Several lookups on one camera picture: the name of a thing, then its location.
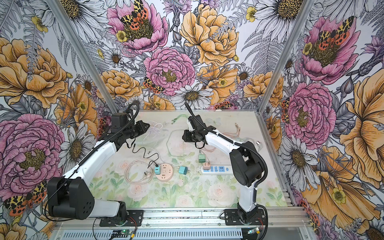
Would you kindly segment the pink charger plug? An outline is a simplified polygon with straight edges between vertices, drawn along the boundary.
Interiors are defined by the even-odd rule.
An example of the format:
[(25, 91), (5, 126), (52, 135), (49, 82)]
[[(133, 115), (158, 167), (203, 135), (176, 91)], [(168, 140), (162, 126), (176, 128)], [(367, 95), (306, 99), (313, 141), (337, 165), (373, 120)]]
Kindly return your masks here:
[(210, 170), (211, 169), (211, 164), (208, 162), (203, 163), (203, 170)]

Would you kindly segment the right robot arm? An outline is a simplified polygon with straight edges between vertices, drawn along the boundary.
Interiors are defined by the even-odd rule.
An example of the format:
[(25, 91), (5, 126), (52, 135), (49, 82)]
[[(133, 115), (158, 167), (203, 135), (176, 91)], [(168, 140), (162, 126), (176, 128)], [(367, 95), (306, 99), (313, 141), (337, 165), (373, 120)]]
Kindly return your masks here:
[(206, 126), (199, 115), (188, 118), (189, 129), (184, 131), (183, 141), (212, 146), (227, 154), (237, 182), (242, 185), (238, 202), (238, 216), (241, 223), (250, 224), (260, 206), (257, 204), (258, 185), (268, 176), (268, 167), (263, 157), (251, 142), (232, 140), (216, 128)]

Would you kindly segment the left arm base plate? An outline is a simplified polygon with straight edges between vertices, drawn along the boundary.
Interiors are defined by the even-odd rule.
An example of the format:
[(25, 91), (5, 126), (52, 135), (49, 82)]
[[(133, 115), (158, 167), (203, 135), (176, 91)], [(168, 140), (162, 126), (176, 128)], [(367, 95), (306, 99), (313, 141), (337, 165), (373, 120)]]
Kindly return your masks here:
[(127, 210), (123, 215), (102, 218), (99, 225), (100, 227), (140, 227), (143, 215), (144, 210)]

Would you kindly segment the teal charger with white cable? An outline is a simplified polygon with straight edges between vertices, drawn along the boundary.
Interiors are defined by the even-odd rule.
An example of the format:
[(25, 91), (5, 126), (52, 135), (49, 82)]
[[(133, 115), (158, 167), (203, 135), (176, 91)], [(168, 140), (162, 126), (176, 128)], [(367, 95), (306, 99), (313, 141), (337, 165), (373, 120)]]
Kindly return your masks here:
[(185, 167), (185, 166), (180, 166), (179, 167), (179, 174), (186, 175), (187, 172), (188, 172), (188, 168), (187, 167)]

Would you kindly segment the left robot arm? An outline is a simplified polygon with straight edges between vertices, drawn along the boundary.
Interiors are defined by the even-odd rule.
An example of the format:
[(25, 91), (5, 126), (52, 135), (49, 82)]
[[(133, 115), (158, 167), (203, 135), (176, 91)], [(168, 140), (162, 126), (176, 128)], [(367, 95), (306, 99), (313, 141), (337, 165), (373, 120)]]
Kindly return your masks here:
[(47, 205), (44, 216), (50, 221), (64, 222), (101, 218), (123, 224), (128, 219), (126, 204), (122, 201), (96, 199), (89, 185), (95, 174), (128, 139), (145, 134), (150, 124), (138, 121), (126, 124), (115, 132), (108, 130), (92, 150), (62, 177), (47, 183)]

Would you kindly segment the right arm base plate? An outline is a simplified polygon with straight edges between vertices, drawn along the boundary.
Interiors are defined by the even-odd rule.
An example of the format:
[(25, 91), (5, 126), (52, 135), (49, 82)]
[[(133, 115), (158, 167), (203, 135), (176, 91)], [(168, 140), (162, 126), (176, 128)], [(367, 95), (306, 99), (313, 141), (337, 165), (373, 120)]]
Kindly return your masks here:
[(224, 220), (226, 226), (265, 226), (266, 213), (262, 208), (253, 209), (251, 212), (244, 212), (240, 209), (225, 209)]

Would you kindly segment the teal charger with black cable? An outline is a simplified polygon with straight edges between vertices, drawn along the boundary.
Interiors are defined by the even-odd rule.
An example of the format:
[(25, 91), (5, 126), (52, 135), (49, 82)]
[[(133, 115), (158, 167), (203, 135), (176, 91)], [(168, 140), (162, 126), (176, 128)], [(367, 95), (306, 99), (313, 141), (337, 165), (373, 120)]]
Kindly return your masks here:
[(156, 175), (160, 175), (161, 174), (161, 168), (158, 165), (155, 166), (155, 174)]

